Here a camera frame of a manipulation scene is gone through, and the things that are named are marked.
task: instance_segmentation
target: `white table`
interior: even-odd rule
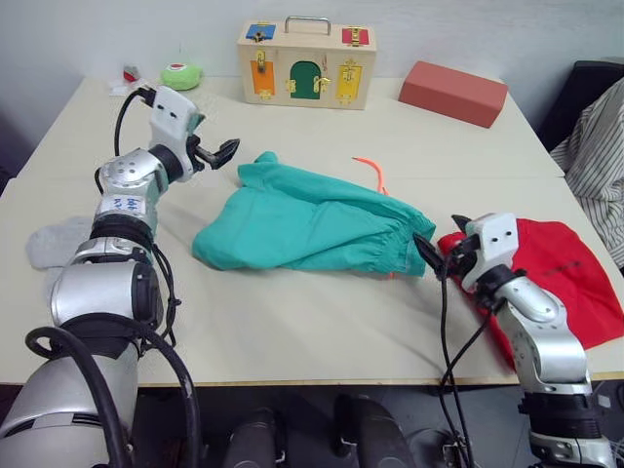
[[[474,139],[480,139],[479,145],[484,146],[480,150],[477,145],[464,145],[463,154],[469,155],[466,157],[474,164],[464,164],[463,156],[454,156],[453,162],[425,164],[426,175],[409,171],[391,174],[391,168],[398,171],[400,160],[410,155],[401,144],[392,153],[358,154],[382,162],[391,194],[419,208],[438,225],[435,239],[454,230],[450,215],[455,213],[476,216],[510,211],[533,219],[563,221],[596,254],[624,303],[624,280],[509,97],[501,120],[494,124],[488,138],[481,129],[468,124],[404,108],[397,102],[393,105],[384,92],[395,85],[392,80],[374,82],[370,109],[357,112],[360,118],[382,122],[383,115],[390,119],[395,111],[405,112],[432,148],[434,133],[449,151],[457,145],[452,142],[456,132],[469,135],[470,131],[479,135]],[[232,96],[236,86],[237,80],[211,80],[206,89]],[[274,149],[284,156],[284,161],[299,167],[365,186],[376,183],[370,168],[350,160],[354,154],[333,153],[327,148],[321,151],[323,145],[315,140],[309,144],[293,140],[302,136],[294,122],[309,123],[314,119],[305,113],[311,111],[323,117],[323,110],[250,106],[201,90],[194,95],[208,111],[208,122],[202,126],[204,141],[213,143],[208,147],[230,137],[240,137],[244,142],[235,162],[219,173],[199,174],[186,184],[172,186],[158,206],[157,241],[173,264],[176,293],[183,300],[175,324],[177,351],[195,381],[205,385],[436,382],[443,366],[438,336],[440,290],[430,272],[423,279],[394,280],[350,272],[286,269],[221,272],[190,255],[195,234],[218,215],[236,190],[237,163],[250,162],[262,149]],[[51,322],[41,294],[44,275],[29,266],[23,249],[25,241],[43,225],[73,215],[92,215],[98,200],[92,174],[110,157],[112,125],[119,105],[120,100],[106,96],[102,85],[85,81],[23,174],[0,198],[0,351],[5,356],[0,361],[0,381],[20,383],[27,379],[41,361],[23,346],[23,337],[29,330]],[[382,116],[376,115],[379,106],[387,109],[377,110]],[[327,119],[334,119],[334,125],[324,130],[326,140],[338,141],[336,135],[348,127],[341,120],[351,119],[354,112],[329,111],[331,117]],[[271,118],[258,118],[265,114]],[[145,145],[146,115],[138,104],[129,112],[122,132],[123,148]],[[256,125],[250,127],[254,120]],[[503,125],[507,120],[515,123]],[[274,129],[269,121],[288,122],[292,131]],[[507,129],[504,137],[496,128],[499,122]],[[360,148],[370,147],[377,144],[375,138],[378,136],[362,134],[357,144]],[[407,144],[409,136],[401,134],[401,138]],[[510,139],[516,142],[514,146],[526,148],[526,162],[506,173],[503,149]],[[444,164],[461,166],[465,177],[452,178],[444,171]],[[480,172],[480,164],[488,171]],[[509,165],[515,164],[510,158]],[[449,287],[448,313],[449,345],[456,351],[480,319],[455,286]],[[621,376],[624,339],[591,349],[588,356],[594,377]],[[475,343],[456,374],[462,383],[516,381],[489,336]],[[170,385],[176,383],[176,377],[158,353],[150,352],[141,360],[139,382]]]

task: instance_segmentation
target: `gray cloth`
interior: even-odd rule
[[[572,134],[550,153],[565,181],[624,266],[624,78],[583,110]]]
[[[90,217],[71,217],[61,224],[42,227],[28,238],[26,254],[30,265],[46,270],[43,294],[47,302],[62,267],[76,253],[78,246],[89,239],[92,222]]]

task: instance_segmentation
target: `wooden toy box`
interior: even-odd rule
[[[376,54],[369,27],[310,17],[250,21],[238,40],[238,53],[247,102],[366,106]]]

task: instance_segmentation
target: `red cloth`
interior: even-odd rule
[[[567,309],[567,325],[589,349],[624,335],[624,314],[611,283],[594,254],[576,233],[560,222],[518,219],[520,248],[513,269],[522,268],[544,290],[556,295]],[[461,232],[438,241],[444,255],[463,239]],[[513,367],[507,337],[492,317],[491,329],[505,359]]]

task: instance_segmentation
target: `teal cloth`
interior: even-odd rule
[[[422,276],[412,234],[435,224],[389,196],[278,162],[239,166],[243,187],[197,234],[193,254],[219,269],[360,270]]]

